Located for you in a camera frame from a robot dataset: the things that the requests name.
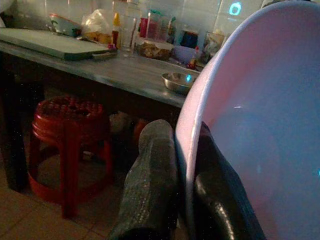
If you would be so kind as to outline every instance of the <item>small metal bowl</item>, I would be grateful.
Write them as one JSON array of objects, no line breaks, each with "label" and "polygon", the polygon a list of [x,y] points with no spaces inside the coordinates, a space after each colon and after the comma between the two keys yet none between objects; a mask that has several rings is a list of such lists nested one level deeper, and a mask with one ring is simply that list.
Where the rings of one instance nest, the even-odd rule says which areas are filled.
[{"label": "small metal bowl", "polygon": [[167,89],[187,95],[197,77],[191,74],[167,72],[162,74],[162,78]]}]

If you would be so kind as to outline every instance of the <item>cup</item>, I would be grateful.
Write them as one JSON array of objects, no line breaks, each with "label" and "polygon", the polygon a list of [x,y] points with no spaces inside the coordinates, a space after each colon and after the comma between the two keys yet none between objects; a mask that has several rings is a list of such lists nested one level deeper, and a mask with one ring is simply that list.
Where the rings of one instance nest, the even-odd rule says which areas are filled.
[{"label": "cup", "polygon": [[124,15],[121,25],[121,49],[126,51],[132,50],[136,28],[137,18]]}]

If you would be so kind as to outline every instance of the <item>condiment bottle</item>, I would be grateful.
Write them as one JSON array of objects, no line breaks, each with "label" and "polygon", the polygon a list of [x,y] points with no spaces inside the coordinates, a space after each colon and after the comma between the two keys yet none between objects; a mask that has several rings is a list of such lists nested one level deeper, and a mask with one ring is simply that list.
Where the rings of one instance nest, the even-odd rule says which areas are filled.
[{"label": "condiment bottle", "polygon": [[114,14],[113,18],[113,28],[112,28],[112,43],[114,46],[119,49],[120,48],[120,18],[119,13]]}]

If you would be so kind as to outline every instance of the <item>red plastic stool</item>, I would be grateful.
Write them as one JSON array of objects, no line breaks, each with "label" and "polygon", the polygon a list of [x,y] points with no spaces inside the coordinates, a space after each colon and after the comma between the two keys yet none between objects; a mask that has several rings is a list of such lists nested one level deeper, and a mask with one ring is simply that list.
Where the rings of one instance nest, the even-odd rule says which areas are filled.
[{"label": "red plastic stool", "polygon": [[[101,104],[75,97],[56,97],[39,103],[32,123],[28,175],[32,191],[61,205],[62,217],[77,215],[77,205],[94,197],[113,181],[109,117]],[[41,141],[48,147],[40,150]],[[106,175],[78,189],[78,164],[83,151],[105,160]],[[60,154],[60,190],[37,181],[38,166]]]}]

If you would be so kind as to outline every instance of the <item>green cutting board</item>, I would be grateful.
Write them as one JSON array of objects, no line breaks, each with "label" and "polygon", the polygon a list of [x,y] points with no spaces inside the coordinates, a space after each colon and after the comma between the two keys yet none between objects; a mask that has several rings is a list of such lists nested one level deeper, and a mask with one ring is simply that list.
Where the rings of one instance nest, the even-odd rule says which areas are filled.
[{"label": "green cutting board", "polygon": [[55,35],[45,30],[0,28],[0,40],[72,61],[89,59],[92,54],[102,54],[108,50],[93,42]]}]

